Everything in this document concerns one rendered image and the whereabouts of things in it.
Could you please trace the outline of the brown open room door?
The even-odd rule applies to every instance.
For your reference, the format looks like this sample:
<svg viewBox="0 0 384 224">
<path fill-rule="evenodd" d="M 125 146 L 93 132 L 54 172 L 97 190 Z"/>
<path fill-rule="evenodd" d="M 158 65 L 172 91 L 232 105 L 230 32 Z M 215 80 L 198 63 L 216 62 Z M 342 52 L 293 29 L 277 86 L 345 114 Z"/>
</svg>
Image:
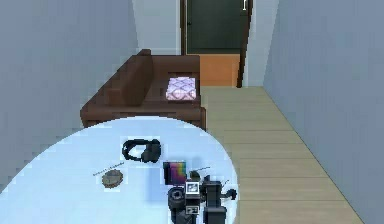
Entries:
<svg viewBox="0 0 384 224">
<path fill-rule="evenodd" d="M 244 70 L 245 70 L 245 59 L 246 59 L 249 30 L 250 30 L 251 17 L 252 17 L 252 8 L 253 8 L 253 0 L 243 0 L 242 16 L 244 17 L 244 22 L 243 22 L 243 33 L 242 33 L 242 41 L 241 41 L 241 48 L 240 48 L 239 69 L 238 69 L 238 76 L 237 76 L 237 83 L 236 83 L 237 88 L 241 88 L 243 86 L 242 82 L 243 82 Z"/>
</svg>

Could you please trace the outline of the black headphones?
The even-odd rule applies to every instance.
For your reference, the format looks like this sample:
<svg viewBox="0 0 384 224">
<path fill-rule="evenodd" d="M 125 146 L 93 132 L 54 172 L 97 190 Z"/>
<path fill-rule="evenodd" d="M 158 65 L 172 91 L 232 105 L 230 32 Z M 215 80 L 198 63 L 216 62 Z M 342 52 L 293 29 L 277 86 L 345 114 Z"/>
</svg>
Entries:
<svg viewBox="0 0 384 224">
<path fill-rule="evenodd" d="M 130 151 L 136 146 L 145 146 L 145 150 L 139 157 L 130 154 Z M 143 163 L 156 163 L 161 156 L 161 143 L 157 139 L 131 139 L 123 143 L 122 155 L 126 160 L 138 161 Z"/>
</svg>

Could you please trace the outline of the white round table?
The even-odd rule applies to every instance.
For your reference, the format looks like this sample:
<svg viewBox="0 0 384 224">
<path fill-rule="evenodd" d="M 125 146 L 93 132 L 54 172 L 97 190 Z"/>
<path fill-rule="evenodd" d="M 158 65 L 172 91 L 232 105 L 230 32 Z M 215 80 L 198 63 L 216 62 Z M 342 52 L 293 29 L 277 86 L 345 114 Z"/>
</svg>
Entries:
<svg viewBox="0 0 384 224">
<path fill-rule="evenodd" d="M 133 117 L 83 129 L 34 158 L 0 193 L 0 224 L 172 224 L 161 162 L 124 159 L 128 139 L 157 139 L 161 162 L 183 161 L 189 170 L 236 188 L 238 178 L 224 147 L 202 129 L 177 119 Z M 105 188 L 104 168 L 123 181 Z"/>
</svg>

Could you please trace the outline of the pink patterned pillow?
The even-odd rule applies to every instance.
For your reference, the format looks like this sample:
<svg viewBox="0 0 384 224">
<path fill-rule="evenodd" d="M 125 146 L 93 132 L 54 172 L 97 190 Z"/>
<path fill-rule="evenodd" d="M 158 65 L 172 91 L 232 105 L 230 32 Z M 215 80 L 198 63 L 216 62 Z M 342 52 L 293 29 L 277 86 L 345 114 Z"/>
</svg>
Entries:
<svg viewBox="0 0 384 224">
<path fill-rule="evenodd" d="M 166 99 L 171 101 L 189 101 L 197 97 L 196 80 L 191 77 L 170 78 Z"/>
</svg>

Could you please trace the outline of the brown round disc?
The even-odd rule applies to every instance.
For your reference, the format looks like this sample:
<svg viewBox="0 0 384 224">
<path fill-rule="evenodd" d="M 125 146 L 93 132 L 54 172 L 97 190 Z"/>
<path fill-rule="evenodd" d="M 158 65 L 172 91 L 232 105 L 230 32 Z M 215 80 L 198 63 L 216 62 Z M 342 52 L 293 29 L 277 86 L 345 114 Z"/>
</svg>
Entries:
<svg viewBox="0 0 384 224">
<path fill-rule="evenodd" d="M 120 170 L 113 169 L 107 171 L 102 176 L 102 184 L 105 188 L 115 188 L 123 181 L 123 173 Z"/>
</svg>

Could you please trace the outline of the brown sofa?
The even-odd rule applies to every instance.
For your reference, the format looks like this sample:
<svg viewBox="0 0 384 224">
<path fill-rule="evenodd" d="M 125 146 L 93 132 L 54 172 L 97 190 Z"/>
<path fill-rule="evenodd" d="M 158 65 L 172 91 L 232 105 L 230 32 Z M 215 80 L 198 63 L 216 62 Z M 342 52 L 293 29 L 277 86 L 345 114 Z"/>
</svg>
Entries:
<svg viewBox="0 0 384 224">
<path fill-rule="evenodd" d="M 200 85 L 200 58 L 197 55 L 153 55 L 143 49 L 131 56 L 81 108 L 85 127 L 134 116 L 175 118 L 206 128 L 206 110 L 201 93 L 189 101 L 166 98 L 169 80 L 191 77 Z"/>
</svg>

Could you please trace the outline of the black eyeglasses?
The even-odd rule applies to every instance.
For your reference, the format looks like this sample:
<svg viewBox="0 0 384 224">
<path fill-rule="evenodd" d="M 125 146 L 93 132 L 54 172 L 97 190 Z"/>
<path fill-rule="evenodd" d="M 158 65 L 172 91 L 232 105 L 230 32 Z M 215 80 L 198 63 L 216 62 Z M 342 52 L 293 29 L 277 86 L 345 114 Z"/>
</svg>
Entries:
<svg viewBox="0 0 384 224">
<path fill-rule="evenodd" d="M 202 170 L 201 168 L 196 169 L 196 170 L 191 170 L 189 172 L 189 177 L 192 181 L 202 181 L 202 180 L 209 180 L 210 176 L 206 175 L 204 178 L 202 178 L 199 174 L 199 172 Z"/>
</svg>

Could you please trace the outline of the dark green room door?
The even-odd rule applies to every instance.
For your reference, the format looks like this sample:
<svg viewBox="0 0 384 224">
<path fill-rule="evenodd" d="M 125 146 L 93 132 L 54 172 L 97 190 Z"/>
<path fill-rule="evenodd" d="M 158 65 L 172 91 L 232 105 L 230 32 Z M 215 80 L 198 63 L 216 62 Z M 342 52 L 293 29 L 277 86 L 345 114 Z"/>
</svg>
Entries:
<svg viewBox="0 0 384 224">
<path fill-rule="evenodd" d="M 187 0 L 187 53 L 239 54 L 243 0 Z"/>
</svg>

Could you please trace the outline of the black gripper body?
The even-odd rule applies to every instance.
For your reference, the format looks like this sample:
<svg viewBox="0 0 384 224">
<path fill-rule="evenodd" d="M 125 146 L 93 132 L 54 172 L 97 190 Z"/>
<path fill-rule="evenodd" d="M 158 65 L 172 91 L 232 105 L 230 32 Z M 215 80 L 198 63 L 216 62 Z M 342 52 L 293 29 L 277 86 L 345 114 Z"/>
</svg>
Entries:
<svg viewBox="0 0 384 224">
<path fill-rule="evenodd" d="M 186 213 L 185 193 L 182 187 L 168 191 L 168 208 L 173 224 L 194 224 L 194 216 Z"/>
</svg>

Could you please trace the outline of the rainbow coloured black box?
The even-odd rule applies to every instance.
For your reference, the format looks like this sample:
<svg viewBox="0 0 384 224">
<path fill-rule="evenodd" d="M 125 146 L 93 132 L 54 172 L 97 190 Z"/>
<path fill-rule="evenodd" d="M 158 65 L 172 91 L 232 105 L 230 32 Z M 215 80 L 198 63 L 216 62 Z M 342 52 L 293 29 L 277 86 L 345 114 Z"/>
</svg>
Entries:
<svg viewBox="0 0 384 224">
<path fill-rule="evenodd" d="M 186 182 L 185 162 L 164 162 L 163 172 L 166 185 L 184 185 Z"/>
</svg>

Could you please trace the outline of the thin dark pencil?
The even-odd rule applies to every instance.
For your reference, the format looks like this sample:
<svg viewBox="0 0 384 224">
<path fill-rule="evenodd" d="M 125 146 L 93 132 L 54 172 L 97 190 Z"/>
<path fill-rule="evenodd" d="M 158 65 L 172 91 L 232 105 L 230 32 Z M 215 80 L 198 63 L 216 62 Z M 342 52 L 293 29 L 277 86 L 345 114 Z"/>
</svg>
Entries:
<svg viewBox="0 0 384 224">
<path fill-rule="evenodd" d="M 97 175 L 99 175 L 99 174 L 106 173 L 106 172 L 108 172 L 108 171 L 110 171 L 110 170 L 113 170 L 113 169 L 115 169 L 115 168 L 117 168 L 117 167 L 123 165 L 123 164 L 124 164 L 124 162 L 120 162 L 120 163 L 118 163 L 118 164 L 115 164 L 115 165 L 112 165 L 112 166 L 110 166 L 110 167 L 104 168 L 104 169 L 102 169 L 101 171 L 98 171 L 98 172 L 93 173 L 92 176 L 97 176 Z"/>
</svg>

